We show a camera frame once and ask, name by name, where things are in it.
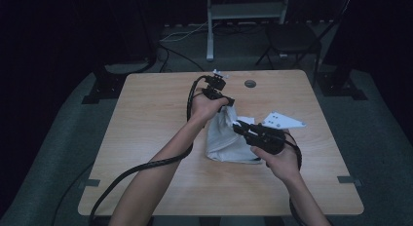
hand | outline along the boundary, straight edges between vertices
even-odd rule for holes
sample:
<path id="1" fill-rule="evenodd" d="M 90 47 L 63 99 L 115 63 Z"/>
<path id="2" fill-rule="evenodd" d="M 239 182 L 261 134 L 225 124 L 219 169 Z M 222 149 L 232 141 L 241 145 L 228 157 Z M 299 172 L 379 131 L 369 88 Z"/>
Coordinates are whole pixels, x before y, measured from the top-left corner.
<path id="1" fill-rule="evenodd" d="M 229 101 L 226 97 L 210 100 L 204 94 L 202 94 L 201 89 L 197 89 L 192 100 L 191 118 L 198 118 L 206 123 L 216 114 L 221 106 L 224 106 L 228 103 Z"/>
<path id="2" fill-rule="evenodd" d="M 265 152 L 263 149 L 253 146 L 251 151 L 267 162 L 267 165 L 273 172 L 273 174 L 278 177 L 281 181 L 285 182 L 288 179 L 296 178 L 300 176 L 300 170 L 297 164 L 297 155 L 292 147 L 285 145 L 282 151 L 277 155 L 272 155 Z"/>

person's left hand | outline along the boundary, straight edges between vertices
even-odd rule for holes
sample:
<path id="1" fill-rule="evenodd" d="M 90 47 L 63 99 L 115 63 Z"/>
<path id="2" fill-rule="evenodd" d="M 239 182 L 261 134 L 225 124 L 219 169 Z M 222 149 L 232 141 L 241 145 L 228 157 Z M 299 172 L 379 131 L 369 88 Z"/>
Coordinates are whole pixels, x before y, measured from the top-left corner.
<path id="1" fill-rule="evenodd" d="M 228 104 L 226 97 L 210 100 L 201 91 L 197 89 L 192 100 L 192 117 L 207 122 L 211 119 L 221 106 Z"/>

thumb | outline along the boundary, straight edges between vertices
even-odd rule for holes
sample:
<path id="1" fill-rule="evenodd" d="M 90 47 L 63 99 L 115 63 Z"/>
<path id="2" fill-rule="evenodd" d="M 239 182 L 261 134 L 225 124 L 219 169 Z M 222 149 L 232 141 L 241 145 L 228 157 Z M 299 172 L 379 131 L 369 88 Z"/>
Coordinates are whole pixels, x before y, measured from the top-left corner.
<path id="1" fill-rule="evenodd" d="M 220 97 L 219 99 L 216 99 L 218 102 L 219 102 L 219 104 L 221 105 L 221 106 L 225 106 L 225 105 L 227 105 L 228 103 L 230 103 L 230 101 L 228 100 L 228 98 L 226 98 L 226 97 Z"/>
<path id="2" fill-rule="evenodd" d="M 251 146 L 251 151 L 254 153 L 256 156 L 259 158 L 263 159 L 264 161 L 269 161 L 273 155 L 271 155 L 268 152 L 265 152 L 263 149 L 256 147 L 256 146 Z"/>

white tag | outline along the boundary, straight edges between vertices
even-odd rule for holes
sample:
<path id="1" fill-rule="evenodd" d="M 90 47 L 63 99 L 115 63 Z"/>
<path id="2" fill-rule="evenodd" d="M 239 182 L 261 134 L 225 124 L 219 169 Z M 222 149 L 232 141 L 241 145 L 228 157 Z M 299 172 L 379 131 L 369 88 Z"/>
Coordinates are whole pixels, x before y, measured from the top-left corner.
<path id="1" fill-rule="evenodd" d="M 276 111 L 270 113 L 262 122 L 262 126 L 273 129 L 291 129 L 306 127 L 306 123 L 284 116 Z"/>

black device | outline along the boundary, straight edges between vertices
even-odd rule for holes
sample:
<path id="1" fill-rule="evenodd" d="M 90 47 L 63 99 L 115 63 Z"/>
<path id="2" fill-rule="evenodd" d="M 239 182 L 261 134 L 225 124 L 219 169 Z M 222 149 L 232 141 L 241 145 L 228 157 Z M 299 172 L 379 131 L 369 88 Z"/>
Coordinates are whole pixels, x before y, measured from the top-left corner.
<path id="1" fill-rule="evenodd" d="M 228 106 L 233 106 L 234 105 L 234 99 L 223 95 L 220 91 L 222 91 L 226 85 L 226 82 L 223 79 L 223 76 L 220 75 L 217 72 L 214 72 L 213 77 L 211 76 L 206 76 L 206 83 L 208 83 L 206 88 L 202 89 L 203 94 L 211 99 L 219 99 L 221 97 L 226 97 L 229 101 L 227 104 Z"/>
<path id="2" fill-rule="evenodd" d="M 286 143 L 282 130 L 263 127 L 261 124 L 248 124 L 243 121 L 237 121 L 237 123 L 233 125 L 233 130 L 245 138 L 246 144 L 257 146 L 272 155 L 277 155 L 282 151 Z"/>

